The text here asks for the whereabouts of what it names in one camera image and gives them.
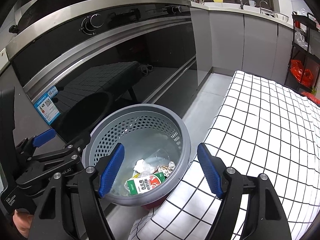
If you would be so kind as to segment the person's left hand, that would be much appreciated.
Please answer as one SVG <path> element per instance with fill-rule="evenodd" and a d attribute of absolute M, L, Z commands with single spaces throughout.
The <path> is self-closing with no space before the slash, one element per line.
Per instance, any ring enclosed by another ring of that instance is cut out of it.
<path fill-rule="evenodd" d="M 31 228 L 33 217 L 34 216 L 29 213 L 18 212 L 17 210 L 15 210 L 14 215 L 12 217 L 17 230 L 25 238 L 28 238 L 29 236 L 29 231 Z"/>

